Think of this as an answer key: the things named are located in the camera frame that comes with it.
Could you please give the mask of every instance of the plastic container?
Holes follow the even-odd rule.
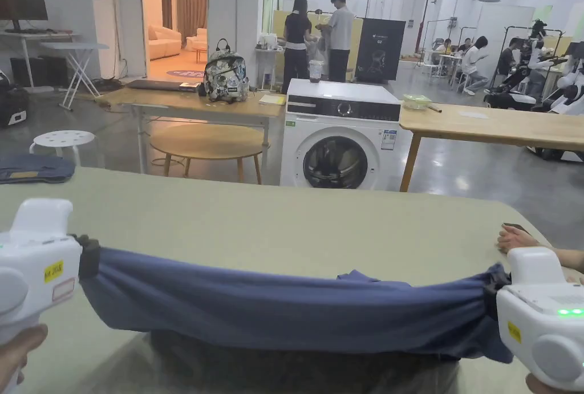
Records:
[[[404,108],[426,109],[432,101],[421,95],[404,95]]]
[[[311,59],[309,62],[309,77],[311,82],[320,82],[324,61]]]

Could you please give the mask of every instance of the washing machine control panel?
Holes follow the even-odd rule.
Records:
[[[311,96],[288,96],[288,112],[305,115],[346,117],[348,119],[399,121],[401,105],[341,100],[333,98],[315,98]]]

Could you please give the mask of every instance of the washing machine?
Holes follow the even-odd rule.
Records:
[[[293,79],[279,183],[398,190],[400,101],[384,87]]]

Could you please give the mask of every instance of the round wooden table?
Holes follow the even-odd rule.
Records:
[[[168,177],[171,157],[184,157],[185,177],[189,176],[190,161],[237,160],[239,182],[244,181],[244,161],[253,157],[258,184],[262,183],[258,155],[262,153],[263,132],[233,125],[189,123],[163,129],[150,137],[150,146],[166,154],[164,176]]]

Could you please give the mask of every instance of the black pants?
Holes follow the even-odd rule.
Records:
[[[284,52],[284,83],[282,84],[284,95],[288,93],[288,86],[292,78],[309,78],[309,57],[306,54],[306,49],[286,49]]]
[[[346,82],[348,50],[331,49],[329,53],[329,81]]]

